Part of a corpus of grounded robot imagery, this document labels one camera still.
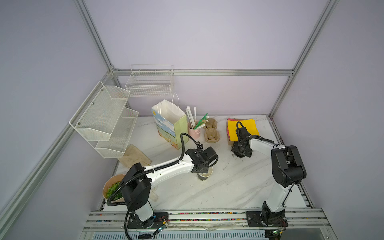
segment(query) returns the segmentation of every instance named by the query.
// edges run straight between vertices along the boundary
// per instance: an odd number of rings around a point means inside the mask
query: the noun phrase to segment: yellow napkin
[[[238,121],[227,120],[229,140],[231,140],[233,142],[236,142],[238,140],[237,134],[236,134],[236,129],[237,129],[236,123],[237,122]],[[244,125],[244,127],[247,128],[248,132],[251,135],[259,135],[259,131],[257,130],[256,123],[253,119],[241,120],[240,122]]]

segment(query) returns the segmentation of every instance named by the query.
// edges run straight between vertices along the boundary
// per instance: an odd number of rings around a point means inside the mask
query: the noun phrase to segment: stack of napkins
[[[232,141],[232,142],[238,141],[237,134],[236,134],[236,129],[237,129],[236,123],[238,121],[241,122],[243,124],[243,126],[247,128],[248,132],[251,135],[259,135],[259,131],[257,130],[256,123],[253,119],[239,120],[239,119],[228,118],[228,120],[227,120],[227,135],[228,135],[229,141]]]

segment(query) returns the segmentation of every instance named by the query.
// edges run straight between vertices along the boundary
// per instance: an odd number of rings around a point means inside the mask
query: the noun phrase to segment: pink pen holder
[[[192,127],[191,127],[191,123],[189,122],[188,123],[188,135],[189,136],[191,136],[191,137],[193,137],[193,139],[195,139],[195,140],[198,140],[199,139],[199,137],[200,137],[200,130],[201,130],[202,128],[199,128],[199,129],[192,129]]]

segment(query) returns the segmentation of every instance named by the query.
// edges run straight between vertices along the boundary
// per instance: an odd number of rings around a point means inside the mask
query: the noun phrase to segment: paper bag handle
[[[173,103],[173,98],[175,97],[175,94],[176,94],[176,97],[177,97],[177,99],[178,99],[178,101],[179,101],[179,105],[177,106],[178,108],[180,108],[180,99],[179,99],[179,96],[177,95],[177,93],[173,93],[173,96],[172,96],[172,102],[171,103]]]
[[[172,105],[173,105],[173,98],[175,97],[175,94],[176,94],[176,97],[177,97],[177,99],[178,99],[178,101],[179,101],[179,105],[177,106],[178,108],[180,108],[180,98],[179,98],[179,96],[177,95],[177,93],[173,93],[173,96],[172,96]],[[160,116],[161,117],[163,117],[162,115],[161,115],[161,107],[160,107],[160,110],[159,110],[159,104],[157,104],[157,112],[160,114]]]

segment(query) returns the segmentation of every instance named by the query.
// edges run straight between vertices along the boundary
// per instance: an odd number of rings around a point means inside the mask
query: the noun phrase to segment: mounting plate
[[[155,212],[155,221],[149,228],[158,229],[163,225],[163,220],[168,220],[167,212]],[[128,229],[145,229],[137,214],[131,213],[127,224]]]
[[[247,222],[249,227],[266,227],[264,224],[262,224],[262,217],[261,217],[261,211],[248,211],[245,212],[247,216]],[[286,218],[284,219],[285,221],[285,226],[288,226],[288,222]],[[280,221],[273,224],[272,226],[269,227],[282,227],[283,223]]]

